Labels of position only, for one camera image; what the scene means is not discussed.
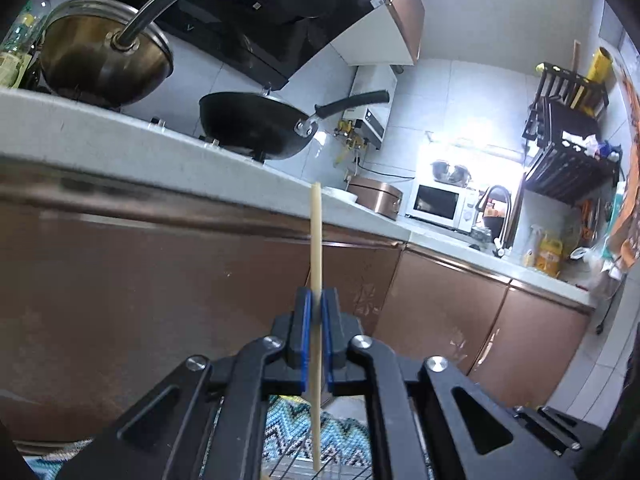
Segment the cooking oil bottle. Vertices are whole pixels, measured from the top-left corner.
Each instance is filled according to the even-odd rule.
[[[50,0],[28,2],[0,43],[0,87],[19,83],[19,76],[31,61],[30,51],[51,12]]]

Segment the kitchen faucet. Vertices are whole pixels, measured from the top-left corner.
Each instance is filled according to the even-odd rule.
[[[500,229],[500,237],[495,238],[494,239],[494,244],[495,244],[495,249],[494,249],[494,255],[497,256],[498,258],[501,258],[504,256],[504,236],[507,232],[507,226],[509,225],[509,219],[511,218],[511,193],[509,193],[509,190],[507,188],[505,188],[504,186],[490,186],[485,194],[482,196],[482,198],[478,201],[478,203],[476,204],[476,210],[484,213],[484,210],[486,209],[486,204],[489,200],[489,195],[491,195],[491,193],[494,190],[499,190],[503,193],[504,198],[506,199],[507,202],[507,213],[504,216],[504,222],[502,224],[502,228]]]

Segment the metal screw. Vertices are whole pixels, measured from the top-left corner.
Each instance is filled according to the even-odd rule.
[[[274,335],[267,335],[262,340],[267,348],[280,348],[282,346],[282,339]]]
[[[186,365],[192,372],[199,372],[200,370],[204,370],[204,367],[207,366],[207,360],[201,355],[192,355],[187,359]]]
[[[445,357],[434,355],[427,359],[427,368],[432,372],[441,372],[449,366],[449,361]]]
[[[362,348],[366,350],[371,346],[371,338],[368,335],[360,334],[351,338],[351,344],[356,348]]]

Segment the wooden stick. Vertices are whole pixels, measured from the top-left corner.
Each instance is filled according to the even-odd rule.
[[[320,461],[320,400],[322,393],[322,193],[318,182],[311,187],[311,338],[309,359],[309,401],[311,402],[311,443],[314,470]]]

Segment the power cord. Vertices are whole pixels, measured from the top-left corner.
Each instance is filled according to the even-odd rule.
[[[360,157],[359,156],[356,157],[356,164],[358,165],[359,168],[362,168],[365,171],[369,171],[369,173],[375,173],[375,174],[382,175],[382,176],[394,176],[396,178],[403,178],[405,180],[413,180],[415,178],[414,176],[394,175],[394,174],[391,174],[391,173],[380,173],[379,171],[370,170],[369,168],[365,168],[362,164],[360,164]]]

